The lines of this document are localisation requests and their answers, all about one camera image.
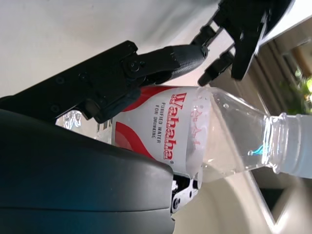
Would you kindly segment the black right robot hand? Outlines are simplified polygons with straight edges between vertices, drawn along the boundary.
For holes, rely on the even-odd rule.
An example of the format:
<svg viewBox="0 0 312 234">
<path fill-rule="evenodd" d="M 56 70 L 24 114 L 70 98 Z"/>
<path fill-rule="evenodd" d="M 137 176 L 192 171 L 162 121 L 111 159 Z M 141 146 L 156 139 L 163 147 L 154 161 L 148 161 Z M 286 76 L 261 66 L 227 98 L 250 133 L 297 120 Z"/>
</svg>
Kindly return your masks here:
<svg viewBox="0 0 312 234">
<path fill-rule="evenodd" d="M 56 125 L 78 110 L 104 123 L 140 96 L 203 63 L 207 49 L 137 54 L 127 40 L 0 100 L 3 234 L 171 234 L 173 170 Z"/>
</svg>

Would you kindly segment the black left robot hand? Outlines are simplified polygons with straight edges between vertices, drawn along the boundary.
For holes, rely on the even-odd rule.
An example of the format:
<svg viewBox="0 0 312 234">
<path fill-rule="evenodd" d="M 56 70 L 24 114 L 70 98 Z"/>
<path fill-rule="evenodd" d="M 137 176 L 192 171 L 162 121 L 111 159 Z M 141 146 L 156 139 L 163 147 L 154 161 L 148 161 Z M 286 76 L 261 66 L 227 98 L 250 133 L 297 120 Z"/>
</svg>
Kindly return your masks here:
<svg viewBox="0 0 312 234">
<path fill-rule="evenodd" d="M 241 81 L 258 53 L 260 41 L 274 29 L 292 4 L 291 0 L 220 1 L 217 11 L 201 27 L 192 44 L 208 47 L 222 30 L 234 42 L 205 69 L 198 85 L 207 85 L 229 67 L 231 77 Z"/>
</svg>

